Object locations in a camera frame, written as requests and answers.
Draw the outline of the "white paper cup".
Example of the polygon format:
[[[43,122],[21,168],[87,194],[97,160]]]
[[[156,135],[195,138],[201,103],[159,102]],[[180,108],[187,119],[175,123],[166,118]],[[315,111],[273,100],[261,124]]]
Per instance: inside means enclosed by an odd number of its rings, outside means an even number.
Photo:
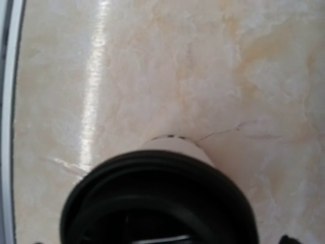
[[[215,168],[214,163],[197,144],[179,135],[162,135],[155,137],[141,145],[138,150],[169,151],[195,158]]]

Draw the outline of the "black cup lid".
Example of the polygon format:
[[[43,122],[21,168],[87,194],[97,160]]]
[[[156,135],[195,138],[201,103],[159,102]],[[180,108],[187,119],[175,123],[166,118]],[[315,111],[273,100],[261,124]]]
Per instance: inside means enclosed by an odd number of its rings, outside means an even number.
[[[259,243],[241,190],[201,160],[165,150],[110,158],[69,194],[61,243]]]

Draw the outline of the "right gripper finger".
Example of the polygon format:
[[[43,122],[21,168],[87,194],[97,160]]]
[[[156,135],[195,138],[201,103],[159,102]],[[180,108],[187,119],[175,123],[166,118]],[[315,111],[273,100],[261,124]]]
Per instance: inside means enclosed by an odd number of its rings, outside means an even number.
[[[288,235],[284,235],[281,237],[279,244],[302,244],[299,240],[289,237]]]

